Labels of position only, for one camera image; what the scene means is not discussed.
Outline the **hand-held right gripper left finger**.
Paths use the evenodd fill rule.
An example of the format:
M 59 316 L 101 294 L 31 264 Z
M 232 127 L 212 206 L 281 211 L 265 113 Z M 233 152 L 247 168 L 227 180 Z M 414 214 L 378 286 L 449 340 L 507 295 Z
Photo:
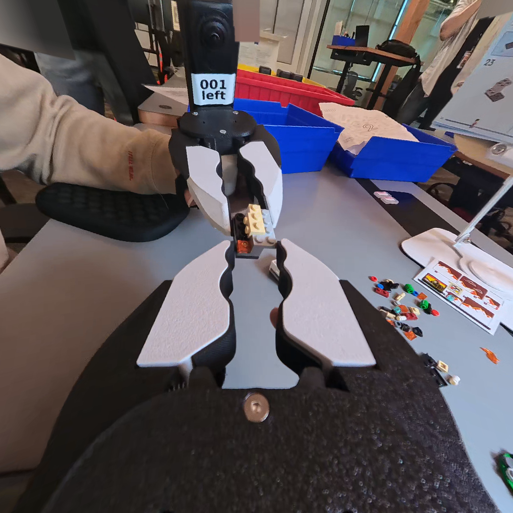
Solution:
M 140 368 L 177 368 L 189 381 L 206 367 L 218 387 L 234 358 L 234 246 L 223 240 L 176 274 L 137 358 Z

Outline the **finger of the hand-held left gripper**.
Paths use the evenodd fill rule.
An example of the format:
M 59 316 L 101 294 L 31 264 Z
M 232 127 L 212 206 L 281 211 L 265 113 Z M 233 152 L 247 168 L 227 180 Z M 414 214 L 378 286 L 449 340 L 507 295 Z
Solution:
M 227 196 L 224 194 L 221 156 L 203 146 L 186 147 L 187 185 L 204 218 L 212 227 L 231 236 L 231 221 Z
M 242 146 L 239 170 L 245 173 L 251 193 L 260 206 L 269 211 L 273 228 L 276 228 L 283 206 L 283 177 L 264 142 L 253 141 Z

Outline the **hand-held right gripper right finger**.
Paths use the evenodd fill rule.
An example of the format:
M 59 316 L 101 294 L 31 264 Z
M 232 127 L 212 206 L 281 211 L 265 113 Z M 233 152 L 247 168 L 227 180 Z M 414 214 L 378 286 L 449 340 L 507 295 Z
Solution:
M 277 243 L 282 301 L 275 343 L 280 361 L 297 376 L 310 367 L 332 379 L 338 368 L 373 368 L 376 358 L 340 278 L 289 239 Z

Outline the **tan lego plate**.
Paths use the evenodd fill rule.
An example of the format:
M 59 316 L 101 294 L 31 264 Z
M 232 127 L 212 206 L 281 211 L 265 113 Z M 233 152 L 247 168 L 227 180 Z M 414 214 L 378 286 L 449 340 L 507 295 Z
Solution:
M 247 236 L 265 235 L 266 225 L 262 209 L 258 204 L 249 204 L 243 220 Z

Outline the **pile of lego pieces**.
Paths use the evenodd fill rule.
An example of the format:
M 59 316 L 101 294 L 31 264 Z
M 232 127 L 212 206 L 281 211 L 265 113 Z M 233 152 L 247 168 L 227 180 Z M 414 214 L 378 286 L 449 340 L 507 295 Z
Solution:
M 373 291 L 380 297 L 389 300 L 388 306 L 379 306 L 378 311 L 398 332 L 409 342 L 423 338 L 424 332 L 417 325 L 422 316 L 439 317 L 438 310 L 433 308 L 425 293 L 417 291 L 412 284 L 400 284 L 393 279 L 378 281 L 371 275 Z M 439 388 L 457 386 L 460 383 L 458 375 L 449 373 L 449 366 L 441 360 L 436 360 L 428 353 L 419 353 L 420 362 L 430 374 Z

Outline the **small grey lego assembly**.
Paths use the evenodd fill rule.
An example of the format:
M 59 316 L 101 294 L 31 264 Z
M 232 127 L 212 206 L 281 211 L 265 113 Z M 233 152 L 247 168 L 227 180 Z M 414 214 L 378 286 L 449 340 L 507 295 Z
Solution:
M 243 223 L 247 207 L 241 212 L 232 216 L 231 227 L 232 237 L 234 239 L 235 256 L 241 259 L 258 259 L 264 249 L 273 249 L 276 246 L 277 239 L 274 234 L 273 222 L 269 210 L 262 209 L 266 234 L 257 236 L 247 236 Z

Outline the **white book stand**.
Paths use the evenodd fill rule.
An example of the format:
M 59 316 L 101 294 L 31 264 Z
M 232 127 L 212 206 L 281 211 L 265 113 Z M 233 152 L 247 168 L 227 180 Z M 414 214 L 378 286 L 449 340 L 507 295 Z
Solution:
M 471 243 L 471 233 L 488 212 L 512 187 L 512 143 L 495 143 L 480 138 L 455 134 L 454 141 L 462 160 L 483 169 L 500 171 L 504 178 L 490 200 L 458 234 L 432 228 L 401 243 L 403 251 L 420 266 L 436 261 L 454 264 L 475 281 L 482 282 L 492 292 L 506 300 L 512 299 L 512 267 Z

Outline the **instruction booklet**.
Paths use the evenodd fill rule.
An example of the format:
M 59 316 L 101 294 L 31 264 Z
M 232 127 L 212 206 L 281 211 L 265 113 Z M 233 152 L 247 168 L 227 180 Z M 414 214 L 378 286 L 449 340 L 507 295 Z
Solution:
M 512 143 L 512 12 L 493 19 L 451 91 L 432 128 Z

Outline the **person's left forearm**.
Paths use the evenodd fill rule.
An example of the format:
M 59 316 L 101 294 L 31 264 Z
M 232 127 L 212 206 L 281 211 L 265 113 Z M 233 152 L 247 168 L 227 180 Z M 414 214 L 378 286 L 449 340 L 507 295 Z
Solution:
M 1 56 L 1 171 L 16 169 L 44 185 L 175 194 L 169 141 L 57 96 L 41 74 Z

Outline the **lego sticker sheet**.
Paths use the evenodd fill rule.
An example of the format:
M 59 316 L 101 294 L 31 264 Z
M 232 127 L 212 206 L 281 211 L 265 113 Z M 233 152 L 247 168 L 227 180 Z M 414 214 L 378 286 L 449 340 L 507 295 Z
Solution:
M 459 270 L 455 264 L 433 259 L 416 274 L 414 281 L 491 335 L 495 334 L 509 313 L 506 299 L 502 295 L 479 279 Z

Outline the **green round lego campfire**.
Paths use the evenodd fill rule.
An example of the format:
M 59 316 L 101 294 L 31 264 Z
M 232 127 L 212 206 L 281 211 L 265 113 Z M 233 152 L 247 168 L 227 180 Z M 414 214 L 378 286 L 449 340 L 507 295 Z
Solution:
M 497 468 L 505 485 L 512 493 L 512 453 L 500 453 L 497 456 Z

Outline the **brown cardboard box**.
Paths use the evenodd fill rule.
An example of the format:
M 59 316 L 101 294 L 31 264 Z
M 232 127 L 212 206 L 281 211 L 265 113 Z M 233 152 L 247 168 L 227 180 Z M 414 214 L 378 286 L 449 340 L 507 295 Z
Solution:
M 141 123 L 177 128 L 177 120 L 188 112 L 189 97 L 186 87 L 144 85 L 150 96 L 138 106 Z

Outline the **yellow plastic bin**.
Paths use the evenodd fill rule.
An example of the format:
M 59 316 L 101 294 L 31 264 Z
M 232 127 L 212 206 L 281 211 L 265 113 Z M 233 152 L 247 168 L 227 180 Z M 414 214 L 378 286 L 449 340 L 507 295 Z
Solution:
M 277 73 L 275 71 L 273 71 L 271 68 L 267 68 L 267 67 L 264 67 L 264 73 L 260 73 L 260 68 L 259 67 L 255 67 L 255 66 L 249 66 L 249 65 L 245 65 L 245 64 L 239 64 L 238 65 L 238 70 L 239 72 L 241 70 L 245 71 L 245 72 L 249 72 L 249 73 L 256 73 L 256 74 L 267 74 L 267 75 L 271 75 L 271 76 L 277 76 Z M 319 87 L 324 87 L 326 88 L 326 86 L 314 81 L 314 80 L 311 80 L 311 79 L 308 79 L 308 78 L 305 78 L 301 75 L 301 79 L 302 79 L 302 82 L 305 83 L 305 84 L 308 84 L 308 85 L 313 85 L 313 86 L 319 86 Z

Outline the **red plastic bin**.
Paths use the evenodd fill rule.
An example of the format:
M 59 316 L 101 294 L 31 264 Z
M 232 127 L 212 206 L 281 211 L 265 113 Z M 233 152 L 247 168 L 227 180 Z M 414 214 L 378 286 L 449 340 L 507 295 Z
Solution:
M 318 116 L 322 115 L 320 103 L 355 104 L 353 99 L 322 86 L 242 69 L 237 71 L 235 97 L 278 102 L 283 107 L 294 105 Z

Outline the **brown background desk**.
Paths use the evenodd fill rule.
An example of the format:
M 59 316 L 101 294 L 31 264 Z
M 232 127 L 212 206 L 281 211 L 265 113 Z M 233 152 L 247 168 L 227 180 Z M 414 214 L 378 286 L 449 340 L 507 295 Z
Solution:
M 386 94 L 388 92 L 388 87 L 392 83 L 392 79 L 398 68 L 421 64 L 419 59 L 396 55 L 376 48 L 337 45 L 328 45 L 327 48 L 332 51 L 332 60 L 345 62 L 337 84 L 337 93 L 341 93 L 351 65 L 358 64 L 369 66 L 372 63 L 384 65 L 381 75 L 372 90 L 371 97 L 367 103 L 366 109 L 368 110 L 381 110 L 384 98 L 386 98 Z

